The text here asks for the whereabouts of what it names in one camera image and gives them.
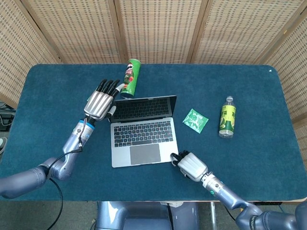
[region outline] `laptop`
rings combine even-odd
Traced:
[[[173,113],[176,96],[114,101],[110,118],[112,167],[170,162],[178,153]]]

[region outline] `green can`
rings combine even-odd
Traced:
[[[125,86],[122,89],[120,95],[123,98],[133,98],[136,82],[141,67],[141,62],[137,59],[130,59],[125,72],[124,83]]]

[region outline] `blue tablecloth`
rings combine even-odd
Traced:
[[[101,79],[123,79],[126,65],[36,65],[30,69],[0,165],[0,177],[36,167],[62,147]],[[250,65],[142,65],[135,97],[177,95],[178,149],[190,150],[246,200],[306,197],[307,177],[276,70]],[[218,136],[221,106],[236,104],[232,139]],[[201,134],[182,123],[194,108],[209,118]],[[213,200],[171,163],[112,168],[110,124],[96,129],[68,181],[65,200]],[[18,200],[57,200],[52,183]]]

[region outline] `robotic hand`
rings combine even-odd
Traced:
[[[184,176],[196,182],[214,195],[228,209],[242,208],[236,218],[236,224],[242,230],[306,230],[307,202],[300,204],[295,216],[287,213],[266,211],[262,212],[223,184],[208,167],[192,152],[183,151],[179,155],[172,153],[172,164],[178,166]]]
[[[78,153],[94,131],[95,122],[111,117],[116,107],[111,108],[113,99],[124,87],[117,87],[119,80],[102,80],[90,96],[84,108],[85,118],[81,119],[63,147],[64,154],[58,158],[50,158],[36,168],[0,179],[0,196],[16,198],[43,186],[47,179],[66,180],[74,168]]]

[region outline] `water bottle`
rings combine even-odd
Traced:
[[[232,96],[226,98],[221,112],[221,122],[219,136],[222,138],[232,138],[235,128],[236,107]]]

